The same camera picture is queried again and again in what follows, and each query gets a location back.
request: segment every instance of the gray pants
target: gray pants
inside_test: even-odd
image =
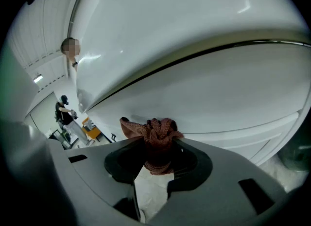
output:
[[[74,133],[82,141],[82,143],[87,146],[87,136],[78,123],[72,121],[68,125],[66,125],[66,128]]]

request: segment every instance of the white ceiling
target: white ceiling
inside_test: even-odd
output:
[[[35,0],[25,4],[9,31],[9,46],[23,68],[33,79],[42,74],[43,79],[37,83],[40,91],[68,77],[60,45],[67,37],[75,2]]]

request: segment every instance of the black rectangular slot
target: black rectangular slot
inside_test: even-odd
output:
[[[239,181],[239,185],[245,192],[249,201],[252,203],[257,215],[265,212],[274,202],[261,189],[261,187],[253,179],[245,179]]]
[[[84,160],[86,159],[87,157],[85,155],[77,155],[77,156],[73,156],[73,157],[69,157],[69,161],[70,163],[74,163],[74,162],[78,162],[80,160]]]

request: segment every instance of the crumpled towel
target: crumpled towel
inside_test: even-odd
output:
[[[147,124],[130,122],[127,118],[120,119],[124,135],[129,139],[143,136],[146,147],[146,162],[144,166],[152,175],[173,173],[171,165],[173,137],[182,138],[177,130],[176,122],[165,118],[161,121],[153,118]]]

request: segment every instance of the ceiling beam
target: ceiling beam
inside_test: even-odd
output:
[[[44,56],[38,60],[36,60],[35,62],[31,63],[30,65],[26,66],[24,69],[30,73],[31,71],[35,70],[36,68],[46,64],[46,63],[49,63],[51,61],[54,61],[56,59],[59,59],[59,57],[63,56],[63,54],[58,51],[58,52],[54,52],[54,53],[51,53],[47,56]]]
[[[74,8],[74,5],[76,3],[77,0],[70,0],[70,3],[69,3],[69,7],[67,9],[67,14],[66,14],[66,17],[65,17],[65,24],[64,24],[64,34],[63,34],[63,38],[67,38],[68,37],[68,28],[69,28],[69,23],[70,23],[70,18],[71,18],[71,14],[73,12],[73,8]],[[64,67],[65,67],[65,73],[66,73],[66,76],[67,78],[69,77],[68,75],[68,60],[67,58],[64,58]]]

